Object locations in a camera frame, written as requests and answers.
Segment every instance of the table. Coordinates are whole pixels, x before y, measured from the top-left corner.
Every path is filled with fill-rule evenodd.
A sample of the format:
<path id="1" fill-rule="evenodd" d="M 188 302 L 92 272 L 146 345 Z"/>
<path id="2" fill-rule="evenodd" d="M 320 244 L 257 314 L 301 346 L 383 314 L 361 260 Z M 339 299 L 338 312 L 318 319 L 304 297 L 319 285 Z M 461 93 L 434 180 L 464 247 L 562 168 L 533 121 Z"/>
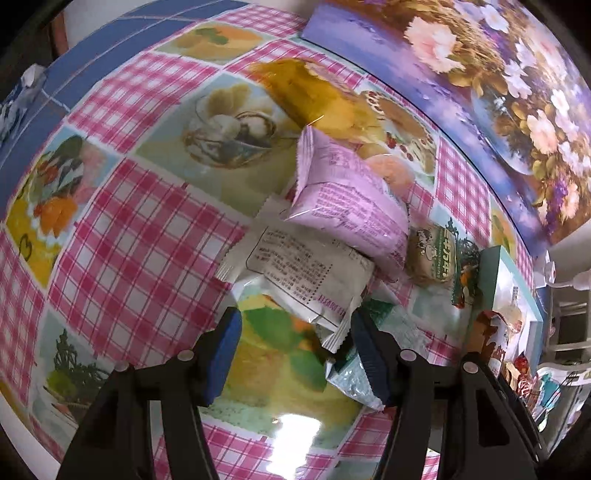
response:
<path id="1" fill-rule="evenodd" d="M 397 92 L 298 38 L 304 24 L 293 14 L 233 0 L 145 5 L 59 58 L 22 130 L 4 145 L 0 373 L 14 408 L 55 458 L 62 458 L 115 361 L 162 363 L 191 347 L 233 302 L 230 286 L 213 278 L 219 254 L 240 238 L 268 194 L 289 190 L 294 168 L 294 124 L 249 81 L 253 62 L 309 59 L 349 88 L 378 92 L 409 112 L 436 139 L 433 169 L 417 170 L 404 198 L 411 218 L 451 221 L 460 238 L 479 248 L 508 246 L 531 286 L 531 257 L 521 238 L 453 143 Z M 208 38 L 207 48 L 192 35 Z M 222 171 L 207 165 L 199 150 L 187 156 L 180 140 L 195 111 L 240 108 L 264 111 L 285 133 L 274 160 L 254 163 L 251 171 Z M 438 308 L 409 278 L 389 288 L 411 312 Z M 433 332 L 433 320 L 423 320 L 428 360 L 456 359 L 461 331 Z M 90 393 L 72 381 L 72 372 L 83 375 Z M 288 408 L 283 401 L 281 408 Z M 228 414 L 228 405 L 220 408 L 223 415 L 209 410 L 203 422 L 220 477 L 277 478 L 268 470 L 272 439 L 261 433 L 268 425 L 253 432 Z M 371 476 L 391 420 L 356 408 L 348 423 L 335 420 L 322 447 L 302 453 L 298 477 Z M 155 436 L 156 470 L 165 478 L 164 441 Z M 424 480 L 436 477 L 438 461 L 429 452 Z"/>

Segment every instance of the teal box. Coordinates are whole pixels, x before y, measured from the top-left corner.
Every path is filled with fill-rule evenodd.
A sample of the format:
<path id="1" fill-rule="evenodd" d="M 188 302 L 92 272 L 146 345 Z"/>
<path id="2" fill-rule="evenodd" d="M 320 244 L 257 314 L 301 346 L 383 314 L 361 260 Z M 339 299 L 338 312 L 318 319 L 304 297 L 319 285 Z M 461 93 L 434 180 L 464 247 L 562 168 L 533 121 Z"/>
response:
<path id="1" fill-rule="evenodd" d="M 530 362 L 532 373 L 535 374 L 542 354 L 542 330 L 544 320 L 530 288 L 505 247 L 499 245 L 483 250 L 480 253 L 480 270 L 478 288 L 482 294 L 481 304 L 474 309 L 473 318 L 482 310 L 495 310 L 511 304 L 513 287 L 519 287 L 517 306 L 524 317 L 524 325 L 519 341 L 512 341 L 507 351 L 508 359 L 515 358 L 521 352 Z"/>

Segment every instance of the white snack package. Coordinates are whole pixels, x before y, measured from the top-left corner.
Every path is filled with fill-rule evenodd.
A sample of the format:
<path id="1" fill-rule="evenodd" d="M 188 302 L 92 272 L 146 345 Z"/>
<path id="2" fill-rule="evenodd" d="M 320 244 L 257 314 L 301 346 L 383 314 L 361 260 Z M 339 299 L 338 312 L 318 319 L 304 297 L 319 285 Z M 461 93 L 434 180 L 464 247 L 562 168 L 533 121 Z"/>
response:
<path id="1" fill-rule="evenodd" d="M 289 208 L 285 200 L 267 199 L 248 232 L 223 258 L 216 278 L 234 283 L 236 298 L 249 283 L 264 284 L 263 293 L 283 309 L 336 332 L 323 341 L 334 353 L 349 331 L 374 263 L 321 231 L 284 222 L 281 215 Z"/>

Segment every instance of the yellow snack package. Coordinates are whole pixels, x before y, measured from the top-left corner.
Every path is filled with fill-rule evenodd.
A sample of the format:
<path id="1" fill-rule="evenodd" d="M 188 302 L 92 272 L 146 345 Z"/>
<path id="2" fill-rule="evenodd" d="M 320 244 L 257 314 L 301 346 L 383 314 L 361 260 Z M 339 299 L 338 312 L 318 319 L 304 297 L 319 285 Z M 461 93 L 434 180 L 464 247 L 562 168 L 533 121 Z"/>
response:
<path id="1" fill-rule="evenodd" d="M 365 99 L 324 66 L 303 59 L 280 59 L 250 66 L 255 79 L 300 127 L 312 124 L 336 140 L 386 140 Z"/>

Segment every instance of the pink snack package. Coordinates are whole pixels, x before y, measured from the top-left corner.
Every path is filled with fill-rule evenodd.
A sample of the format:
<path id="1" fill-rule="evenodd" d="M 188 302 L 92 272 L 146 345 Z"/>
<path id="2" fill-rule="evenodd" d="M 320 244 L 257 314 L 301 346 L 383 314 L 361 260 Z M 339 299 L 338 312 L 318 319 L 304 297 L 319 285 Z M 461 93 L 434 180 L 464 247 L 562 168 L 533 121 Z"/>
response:
<path id="1" fill-rule="evenodd" d="M 297 187 L 287 220 L 356 248 L 391 280 L 404 268 L 406 205 L 356 153 L 310 126 L 298 142 Z"/>

